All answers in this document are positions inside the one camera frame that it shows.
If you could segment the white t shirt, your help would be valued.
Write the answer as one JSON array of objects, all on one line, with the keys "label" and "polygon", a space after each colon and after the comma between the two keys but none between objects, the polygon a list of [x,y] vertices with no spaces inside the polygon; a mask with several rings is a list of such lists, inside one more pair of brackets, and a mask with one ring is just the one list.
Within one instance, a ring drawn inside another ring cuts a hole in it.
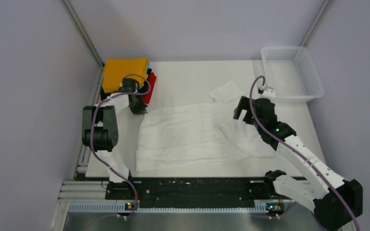
[{"label": "white t shirt", "polygon": [[210,103],[151,110],[139,127],[136,171],[274,157],[255,128],[233,118],[242,95],[229,81],[209,93]]}]

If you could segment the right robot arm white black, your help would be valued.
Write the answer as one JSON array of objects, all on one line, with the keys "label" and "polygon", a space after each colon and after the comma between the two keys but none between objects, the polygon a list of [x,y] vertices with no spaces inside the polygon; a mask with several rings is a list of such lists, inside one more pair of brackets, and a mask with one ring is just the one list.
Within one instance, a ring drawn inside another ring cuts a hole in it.
[{"label": "right robot arm white black", "polygon": [[319,224],[335,231],[363,214],[363,188],[356,180],[346,180],[334,172],[301,141],[296,131],[278,120],[275,104],[267,98],[242,96],[234,110],[238,120],[256,127],[262,141],[290,162],[309,182],[296,180],[282,170],[268,171],[263,185],[269,198],[286,196],[310,210]]}]

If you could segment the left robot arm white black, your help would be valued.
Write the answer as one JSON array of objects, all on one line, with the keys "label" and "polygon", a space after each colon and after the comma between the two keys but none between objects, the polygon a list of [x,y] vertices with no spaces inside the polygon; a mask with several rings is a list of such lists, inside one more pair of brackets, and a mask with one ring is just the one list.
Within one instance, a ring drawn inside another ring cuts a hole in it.
[{"label": "left robot arm white black", "polygon": [[113,155],[119,142],[117,113],[129,108],[135,116],[146,114],[147,105],[142,96],[150,92],[149,86],[146,77],[128,74],[122,78],[117,91],[96,105],[85,106],[82,111],[82,144],[106,167],[111,182],[115,183],[114,177],[121,181],[117,193],[124,199],[133,197],[136,189],[129,180],[130,170]]}]

